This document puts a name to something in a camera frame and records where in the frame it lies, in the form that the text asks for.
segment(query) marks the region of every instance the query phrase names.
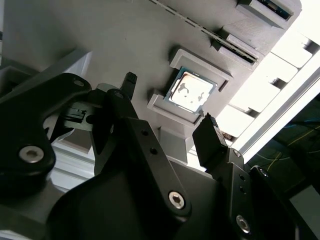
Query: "yellow wire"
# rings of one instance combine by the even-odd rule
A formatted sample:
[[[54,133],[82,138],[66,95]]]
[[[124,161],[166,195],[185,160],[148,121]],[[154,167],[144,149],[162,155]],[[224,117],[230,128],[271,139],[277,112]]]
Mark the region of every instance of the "yellow wire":
[[[269,171],[269,169],[270,169],[270,167],[272,166],[272,164],[274,164],[275,163],[275,161],[277,161],[278,160],[278,157],[281,155],[282,153],[281,152],[279,152],[278,153],[278,155],[275,157],[275,159],[272,161],[272,163],[269,165],[269,167],[268,167],[268,169],[267,169],[267,171]]]
[[[296,140],[293,140],[292,142],[290,142],[288,144],[288,146],[290,146],[291,144],[294,144],[296,141],[299,141],[300,139],[303,139],[305,136],[309,135],[310,133],[312,133],[314,131],[314,129],[308,131],[305,135],[302,135],[301,137],[297,138]]]
[[[312,130],[308,131],[306,134],[302,135],[301,137],[298,137],[297,139],[293,140],[292,142],[290,142],[290,143],[288,144],[288,146],[290,146],[290,145],[294,144],[295,142],[303,139],[304,137],[306,137],[307,135],[309,135],[310,133],[312,133],[315,129],[312,129]],[[278,157],[280,156],[280,154],[282,154],[282,153],[279,152],[279,154],[275,157],[275,159],[274,159],[274,160],[272,161],[272,163],[269,165],[267,171],[269,171],[269,169],[270,169],[270,167],[272,166],[272,164],[274,164],[274,163],[278,160]]]

